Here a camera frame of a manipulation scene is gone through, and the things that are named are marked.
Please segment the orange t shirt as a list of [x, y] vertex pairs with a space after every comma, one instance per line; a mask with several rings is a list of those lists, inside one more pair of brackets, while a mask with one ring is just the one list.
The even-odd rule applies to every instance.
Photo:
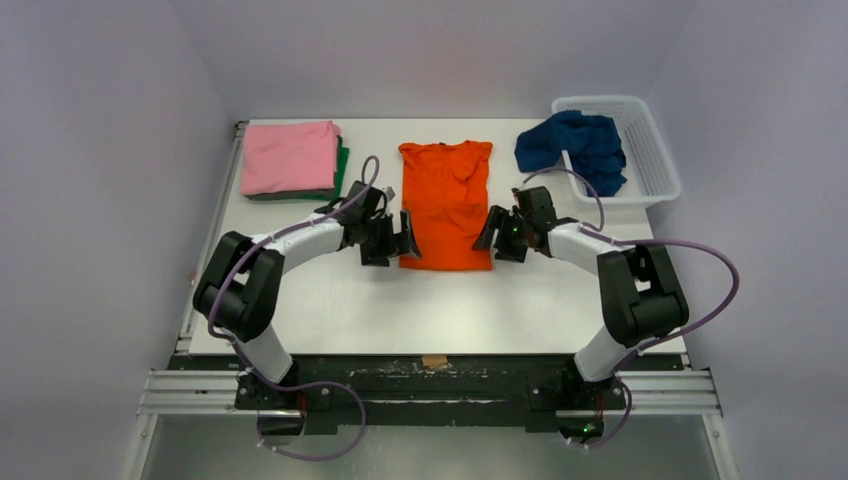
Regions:
[[489, 271], [488, 253], [473, 248], [489, 213], [490, 142], [403, 143], [402, 208], [420, 250], [399, 266], [445, 272]]

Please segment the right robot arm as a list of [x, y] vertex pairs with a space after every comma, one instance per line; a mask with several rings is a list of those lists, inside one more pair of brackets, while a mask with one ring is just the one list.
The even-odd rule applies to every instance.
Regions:
[[571, 217], [558, 217], [545, 187], [515, 189], [511, 209], [490, 208], [475, 251], [524, 262], [533, 250], [571, 263], [599, 282], [603, 325], [567, 361], [558, 393], [584, 407], [609, 387], [625, 358], [651, 340], [666, 338], [689, 320], [689, 308], [663, 246], [616, 246]]

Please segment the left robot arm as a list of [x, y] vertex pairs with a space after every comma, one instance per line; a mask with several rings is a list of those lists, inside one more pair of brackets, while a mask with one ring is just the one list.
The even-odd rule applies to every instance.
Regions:
[[364, 266], [387, 267], [396, 257], [418, 259], [411, 213], [391, 214], [389, 195], [362, 181], [349, 194], [306, 219], [269, 234], [225, 233], [197, 283], [193, 309], [212, 335], [231, 343], [259, 395], [272, 408], [297, 399], [295, 361], [274, 331], [283, 277], [320, 256], [358, 247]]

